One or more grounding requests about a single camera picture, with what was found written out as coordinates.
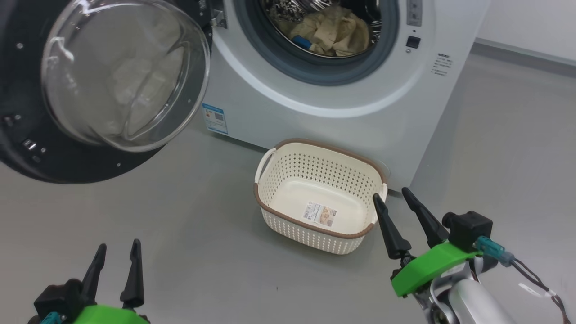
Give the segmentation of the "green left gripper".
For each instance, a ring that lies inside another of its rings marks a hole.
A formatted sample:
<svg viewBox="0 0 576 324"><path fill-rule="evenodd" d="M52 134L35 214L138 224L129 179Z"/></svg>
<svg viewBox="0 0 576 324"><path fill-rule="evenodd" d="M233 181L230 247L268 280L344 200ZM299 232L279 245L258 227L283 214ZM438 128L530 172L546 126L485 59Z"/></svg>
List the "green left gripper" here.
<svg viewBox="0 0 576 324"><path fill-rule="evenodd" d="M84 279L81 297L84 303L95 303L99 275L105 264L107 245L100 244ZM107 305L85 307L72 324L149 324L146 318L128 308L144 305L144 275L142 265L142 246L138 239L132 242L130 252L131 267L124 290L121 293L122 308Z"/></svg>

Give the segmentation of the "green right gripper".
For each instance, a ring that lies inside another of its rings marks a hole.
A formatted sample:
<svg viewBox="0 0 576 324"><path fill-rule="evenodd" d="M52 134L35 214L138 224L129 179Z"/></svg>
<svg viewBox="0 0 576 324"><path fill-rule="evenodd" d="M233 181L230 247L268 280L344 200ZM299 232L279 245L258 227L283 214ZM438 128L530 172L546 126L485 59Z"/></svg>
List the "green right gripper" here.
<svg viewBox="0 0 576 324"><path fill-rule="evenodd" d="M412 294L421 286L445 273L445 271L482 255L479 250L465 252L452 243L445 243L448 240L449 233L438 219L417 199L408 187L402 188L402 195L410 210L416 214L426 235L427 244L431 249L407 263L391 279L391 285L397 297ZM373 205L376 209L387 256L391 260L401 260L408 257L411 244L399 233L389 217L385 202L378 193L373 195Z"/></svg>

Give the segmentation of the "round black glass washer door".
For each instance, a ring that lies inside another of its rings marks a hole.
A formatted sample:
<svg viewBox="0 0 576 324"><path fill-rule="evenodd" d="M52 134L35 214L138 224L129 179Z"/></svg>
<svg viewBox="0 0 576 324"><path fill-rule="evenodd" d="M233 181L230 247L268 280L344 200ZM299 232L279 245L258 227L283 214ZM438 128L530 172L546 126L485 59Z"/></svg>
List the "round black glass washer door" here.
<svg viewBox="0 0 576 324"><path fill-rule="evenodd" d="M207 91L211 0L0 0L0 162L102 182L152 158Z"/></svg>

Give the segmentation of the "pale yellow bear-print garment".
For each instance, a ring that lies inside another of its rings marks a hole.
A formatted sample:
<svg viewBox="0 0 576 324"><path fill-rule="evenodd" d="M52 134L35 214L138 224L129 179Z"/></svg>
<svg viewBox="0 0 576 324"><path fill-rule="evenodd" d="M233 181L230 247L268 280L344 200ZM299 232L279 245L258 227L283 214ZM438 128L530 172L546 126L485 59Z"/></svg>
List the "pale yellow bear-print garment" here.
<svg viewBox="0 0 576 324"><path fill-rule="evenodd" d="M369 28L350 9L329 6L311 17L315 23L309 51L326 57L351 57L370 46Z"/></svg>

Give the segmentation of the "yellow garment with blue trim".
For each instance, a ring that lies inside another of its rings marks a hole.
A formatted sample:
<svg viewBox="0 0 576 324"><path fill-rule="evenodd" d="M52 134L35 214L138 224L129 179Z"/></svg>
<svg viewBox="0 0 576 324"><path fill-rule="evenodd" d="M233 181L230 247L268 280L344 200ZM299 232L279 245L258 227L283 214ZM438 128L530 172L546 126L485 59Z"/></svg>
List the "yellow garment with blue trim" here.
<svg viewBox="0 0 576 324"><path fill-rule="evenodd" d="M289 33L290 40L311 53L323 55L325 49L321 46L321 39L315 34L320 27L320 22L316 18L307 17L297 23Z"/></svg>

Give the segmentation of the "white front-load washing machine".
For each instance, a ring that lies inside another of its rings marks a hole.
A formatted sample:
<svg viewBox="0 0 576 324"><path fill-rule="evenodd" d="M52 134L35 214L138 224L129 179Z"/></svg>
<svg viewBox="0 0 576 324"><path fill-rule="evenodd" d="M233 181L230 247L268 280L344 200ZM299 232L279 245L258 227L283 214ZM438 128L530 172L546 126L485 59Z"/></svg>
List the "white front-load washing machine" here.
<svg viewBox="0 0 576 324"><path fill-rule="evenodd" d="M379 0L380 39L366 53L323 58L282 37L261 0L175 0L225 9L228 28L208 22L211 57L202 103L224 111L228 135L271 149L290 138L337 146L390 169L388 187L408 187L448 104L490 0L423 0L421 27L406 0ZM406 47L420 37L418 49Z"/></svg>

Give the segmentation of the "stainless steel washing machine drum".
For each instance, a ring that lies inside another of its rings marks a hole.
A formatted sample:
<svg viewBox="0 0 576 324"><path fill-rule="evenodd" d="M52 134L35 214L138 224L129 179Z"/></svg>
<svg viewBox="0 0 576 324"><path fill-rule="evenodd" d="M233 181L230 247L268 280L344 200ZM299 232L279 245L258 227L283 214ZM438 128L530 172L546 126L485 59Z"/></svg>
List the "stainless steel washing machine drum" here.
<svg viewBox="0 0 576 324"><path fill-rule="evenodd" d="M261 6L267 14L268 20L271 21L282 37L290 41L290 43L297 46L299 49L317 57L338 59L338 57L326 57L311 53L293 43L289 38L290 30L297 23L307 17L311 18L313 14L333 5L339 5L350 9L356 16L366 22L369 28L370 46L362 53L371 50L379 41L382 29L379 0L261 0Z"/></svg>

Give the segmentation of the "basket product label sticker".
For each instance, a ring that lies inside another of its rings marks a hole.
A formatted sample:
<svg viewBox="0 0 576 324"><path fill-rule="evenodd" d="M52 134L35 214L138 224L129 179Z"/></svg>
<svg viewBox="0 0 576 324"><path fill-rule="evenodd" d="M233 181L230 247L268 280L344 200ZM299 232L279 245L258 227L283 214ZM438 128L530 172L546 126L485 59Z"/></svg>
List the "basket product label sticker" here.
<svg viewBox="0 0 576 324"><path fill-rule="evenodd" d="M303 218L316 224L331 227L337 213L333 208L309 201L306 204Z"/></svg>

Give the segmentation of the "cream perforated laundry basket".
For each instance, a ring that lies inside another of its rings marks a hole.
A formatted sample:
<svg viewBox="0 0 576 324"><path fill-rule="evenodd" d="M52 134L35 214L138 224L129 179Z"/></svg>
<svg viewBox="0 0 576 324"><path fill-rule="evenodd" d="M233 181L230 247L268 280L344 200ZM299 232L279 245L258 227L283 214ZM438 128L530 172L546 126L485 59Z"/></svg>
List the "cream perforated laundry basket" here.
<svg viewBox="0 0 576 324"><path fill-rule="evenodd" d="M387 179L376 163L302 138L268 150L254 178L255 199L273 231L341 256L356 250L377 225L374 194L387 197ZM309 201L337 211L333 226L303 218Z"/></svg>

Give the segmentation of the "blue energy label sticker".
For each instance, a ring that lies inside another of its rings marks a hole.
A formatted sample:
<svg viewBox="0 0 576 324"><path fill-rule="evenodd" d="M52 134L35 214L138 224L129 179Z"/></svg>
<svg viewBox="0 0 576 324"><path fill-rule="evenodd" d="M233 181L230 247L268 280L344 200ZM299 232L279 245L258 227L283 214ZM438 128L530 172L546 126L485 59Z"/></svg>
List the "blue energy label sticker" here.
<svg viewBox="0 0 576 324"><path fill-rule="evenodd" d="M202 103L203 117L206 127L221 135L228 135L228 126L225 121L224 111L212 105Z"/></svg>

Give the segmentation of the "white warning sticker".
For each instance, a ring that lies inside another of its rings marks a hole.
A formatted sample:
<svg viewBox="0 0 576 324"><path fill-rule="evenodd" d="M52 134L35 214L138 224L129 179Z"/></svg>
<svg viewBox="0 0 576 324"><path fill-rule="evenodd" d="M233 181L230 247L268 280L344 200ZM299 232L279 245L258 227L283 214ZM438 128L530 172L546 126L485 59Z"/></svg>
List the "white warning sticker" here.
<svg viewBox="0 0 576 324"><path fill-rule="evenodd" d="M406 0L407 25L414 27L422 26L423 0Z"/></svg>

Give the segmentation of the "white partition panel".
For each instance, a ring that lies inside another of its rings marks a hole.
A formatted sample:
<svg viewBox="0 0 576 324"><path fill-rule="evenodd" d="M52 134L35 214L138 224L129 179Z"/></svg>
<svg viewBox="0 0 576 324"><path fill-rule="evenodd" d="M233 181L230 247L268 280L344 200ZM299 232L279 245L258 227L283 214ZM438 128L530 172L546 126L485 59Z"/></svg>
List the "white partition panel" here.
<svg viewBox="0 0 576 324"><path fill-rule="evenodd" d="M490 0L472 51L576 78L576 0Z"/></svg>

